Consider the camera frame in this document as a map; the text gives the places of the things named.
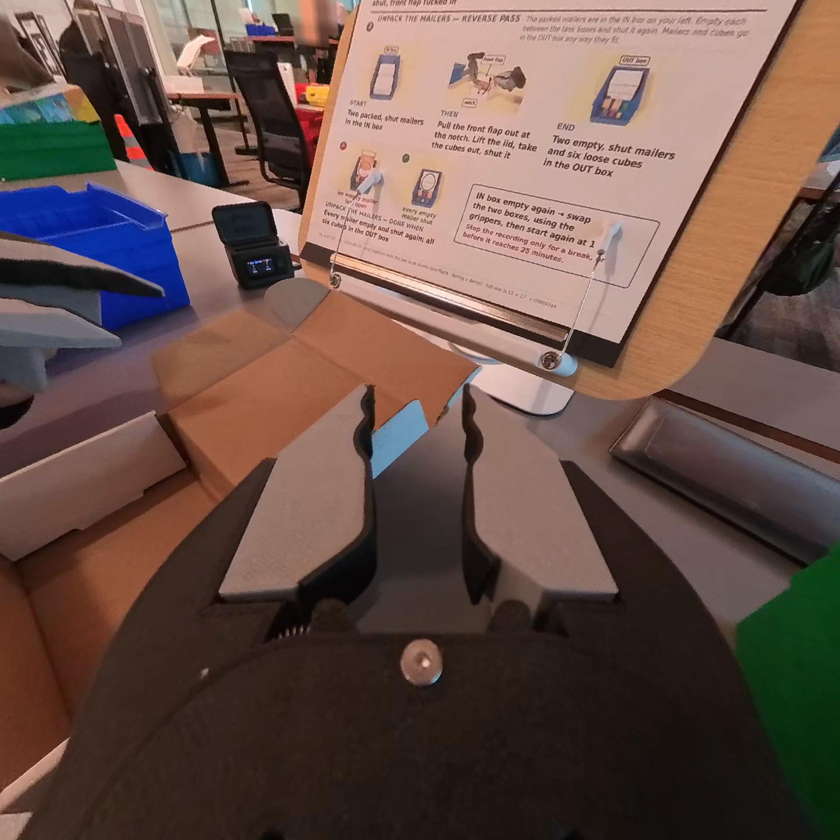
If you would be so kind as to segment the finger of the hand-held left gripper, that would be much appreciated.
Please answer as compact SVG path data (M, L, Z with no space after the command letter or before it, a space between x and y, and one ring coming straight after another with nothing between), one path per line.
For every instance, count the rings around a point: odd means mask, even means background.
M1 379L29 394L48 386L46 363L62 349L115 349L119 336L63 308L1 300Z
M1 233L1 299L62 308L102 325L103 292L162 298L165 291L137 277L62 248Z

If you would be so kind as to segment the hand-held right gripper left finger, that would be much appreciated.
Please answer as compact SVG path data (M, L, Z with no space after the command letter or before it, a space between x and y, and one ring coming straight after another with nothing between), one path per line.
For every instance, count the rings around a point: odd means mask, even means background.
M372 430L360 385L275 459L219 589L226 602L352 602L376 571Z

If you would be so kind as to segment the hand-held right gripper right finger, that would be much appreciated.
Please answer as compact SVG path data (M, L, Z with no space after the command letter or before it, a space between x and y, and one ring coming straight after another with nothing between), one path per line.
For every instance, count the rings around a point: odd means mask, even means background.
M525 606L544 623L560 602L610 603L618 587L553 450L488 394L462 401L462 571L472 605Z

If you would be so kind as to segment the white cardboard mailer box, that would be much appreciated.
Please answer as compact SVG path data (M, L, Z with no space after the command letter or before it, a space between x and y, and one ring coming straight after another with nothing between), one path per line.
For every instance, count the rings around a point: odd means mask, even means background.
M86 724L71 788L106 778L189 690L264 642L280 602L217 593L276 457L374 396L373 471L423 436L476 366L305 278L285 313L218 318L151 356L144 413L2 478L2 838Z

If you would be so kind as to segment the colourful printed box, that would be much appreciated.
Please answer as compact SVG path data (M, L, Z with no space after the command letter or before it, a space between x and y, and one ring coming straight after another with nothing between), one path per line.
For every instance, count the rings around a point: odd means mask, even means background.
M88 123L100 121L84 90L66 82L1 97L1 125L28 125L33 123Z

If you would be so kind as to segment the blue plastic bin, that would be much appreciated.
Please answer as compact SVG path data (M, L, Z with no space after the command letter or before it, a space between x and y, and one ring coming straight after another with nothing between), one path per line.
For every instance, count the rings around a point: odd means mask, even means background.
M163 290L160 297L103 291L107 329L191 305L166 214L105 185L89 182L75 192L59 185L2 192L1 229L95 259Z

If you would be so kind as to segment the green plastic bin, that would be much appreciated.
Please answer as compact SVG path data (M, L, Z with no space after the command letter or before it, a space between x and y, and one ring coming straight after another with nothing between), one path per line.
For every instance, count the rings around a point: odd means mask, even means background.
M99 122L1 126L1 179L18 182L117 169Z
M735 652L785 779L838 839L838 544L737 624Z

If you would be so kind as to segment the white stand base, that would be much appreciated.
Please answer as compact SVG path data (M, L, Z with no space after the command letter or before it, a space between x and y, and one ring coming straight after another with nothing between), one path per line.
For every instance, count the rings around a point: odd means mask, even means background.
M521 413L536 417L551 417L562 413L574 396L571 388L556 381L547 381L535 374L494 360L482 352L467 349L440 339L415 327L408 327L437 346L450 350L477 366L470 383L497 402Z

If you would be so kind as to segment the orange traffic cone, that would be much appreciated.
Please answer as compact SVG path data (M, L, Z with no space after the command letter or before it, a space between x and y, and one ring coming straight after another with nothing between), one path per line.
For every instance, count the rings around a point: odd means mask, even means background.
M120 131L129 162L133 165L152 171L154 168L151 162L148 160L140 142L135 137L125 118L121 114L117 113L114 115L114 120Z

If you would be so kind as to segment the silver metal tray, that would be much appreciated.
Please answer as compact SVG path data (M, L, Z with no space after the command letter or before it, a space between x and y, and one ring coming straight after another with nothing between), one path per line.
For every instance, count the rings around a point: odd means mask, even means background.
M655 397L610 454L801 565L838 545L838 466L815 456L794 457L781 444Z

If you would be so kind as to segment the black charging case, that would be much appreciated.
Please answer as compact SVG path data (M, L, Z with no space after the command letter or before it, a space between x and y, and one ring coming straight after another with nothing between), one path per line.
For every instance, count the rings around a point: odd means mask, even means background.
M252 202L215 206L213 223L240 288L270 287L293 278L300 265L281 239L269 204Z

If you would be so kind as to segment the wooden edged desk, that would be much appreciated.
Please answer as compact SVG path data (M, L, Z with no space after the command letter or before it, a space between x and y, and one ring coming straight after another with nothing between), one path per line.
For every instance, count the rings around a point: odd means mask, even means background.
M243 113L242 97L234 91L188 91L169 92L167 97L173 104L197 110L203 126L208 150L214 162L217 179L221 188L233 188L249 185L249 180L231 181L228 177L224 157L219 146L217 133L211 119L210 110L235 109L236 122L245 142L245 152L252 152L247 133L247 119Z

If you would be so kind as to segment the black office chair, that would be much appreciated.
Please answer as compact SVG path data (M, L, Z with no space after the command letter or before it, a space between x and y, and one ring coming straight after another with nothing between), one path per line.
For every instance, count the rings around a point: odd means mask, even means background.
M256 52L227 49L224 57L254 125L260 172L267 182L294 190L301 211L312 167L292 96L277 63L271 55Z

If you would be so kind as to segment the red storage bin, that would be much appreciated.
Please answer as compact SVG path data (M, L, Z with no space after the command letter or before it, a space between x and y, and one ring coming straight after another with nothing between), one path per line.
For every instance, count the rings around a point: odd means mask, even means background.
M328 98L328 85L295 82L293 104L301 123L310 167L314 163L317 152L323 114Z

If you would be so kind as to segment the wooden instruction board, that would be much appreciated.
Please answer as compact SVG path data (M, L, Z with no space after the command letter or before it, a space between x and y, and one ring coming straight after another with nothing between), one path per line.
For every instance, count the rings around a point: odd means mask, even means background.
M340 41L340 81L356 9ZM649 396L698 362L838 123L838 2L801 2L768 69L717 161L614 366L573 354L574 327L521 313L403 274L339 257L339 267L301 257L313 278L407 327L588 396ZM322 137L329 133L330 92ZM303 223L305 245L323 152Z

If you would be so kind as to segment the printed instruction sheet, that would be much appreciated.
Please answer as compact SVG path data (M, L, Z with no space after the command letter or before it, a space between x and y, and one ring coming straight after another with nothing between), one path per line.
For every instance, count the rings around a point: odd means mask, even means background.
M801 4L360 2L302 257L614 366Z

